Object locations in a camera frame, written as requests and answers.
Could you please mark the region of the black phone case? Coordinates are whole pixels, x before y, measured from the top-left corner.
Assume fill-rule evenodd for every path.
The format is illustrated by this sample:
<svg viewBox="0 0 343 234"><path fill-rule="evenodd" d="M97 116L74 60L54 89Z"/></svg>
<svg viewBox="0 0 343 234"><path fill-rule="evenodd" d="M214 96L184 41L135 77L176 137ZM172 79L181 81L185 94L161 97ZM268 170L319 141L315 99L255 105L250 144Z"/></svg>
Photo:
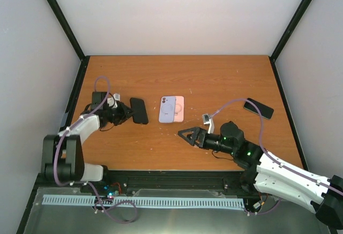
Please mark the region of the black phone case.
<svg viewBox="0 0 343 234"><path fill-rule="evenodd" d="M130 105L133 111L132 120L135 124L148 124L148 115L143 99L132 97Z"/></svg>

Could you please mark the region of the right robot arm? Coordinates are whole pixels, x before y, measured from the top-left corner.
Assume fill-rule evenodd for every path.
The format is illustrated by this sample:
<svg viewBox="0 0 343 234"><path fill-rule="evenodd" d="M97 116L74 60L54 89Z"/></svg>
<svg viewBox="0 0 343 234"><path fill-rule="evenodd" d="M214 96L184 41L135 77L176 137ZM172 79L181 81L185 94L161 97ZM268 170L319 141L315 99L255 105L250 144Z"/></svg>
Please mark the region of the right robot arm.
<svg viewBox="0 0 343 234"><path fill-rule="evenodd" d="M233 122L219 134L201 127L180 130L191 146L229 154L244 170L241 187L246 192L267 193L293 202L315 214L330 228L342 229L342 178L316 175L296 167L248 141Z"/></svg>

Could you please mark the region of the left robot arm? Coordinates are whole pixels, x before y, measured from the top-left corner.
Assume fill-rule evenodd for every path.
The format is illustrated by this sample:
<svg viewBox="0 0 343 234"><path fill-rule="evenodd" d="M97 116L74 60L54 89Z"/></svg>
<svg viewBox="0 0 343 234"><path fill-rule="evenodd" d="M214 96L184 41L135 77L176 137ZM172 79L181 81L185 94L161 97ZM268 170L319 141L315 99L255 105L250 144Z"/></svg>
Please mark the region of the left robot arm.
<svg viewBox="0 0 343 234"><path fill-rule="evenodd" d="M93 182L99 192L111 188L111 178L105 175L107 167L84 161L82 145L92 133L107 124L121 125L133 115L133 110L120 101L119 94L93 92L92 102L87 105L76 122L56 135L43 140L41 176L58 186Z"/></svg>

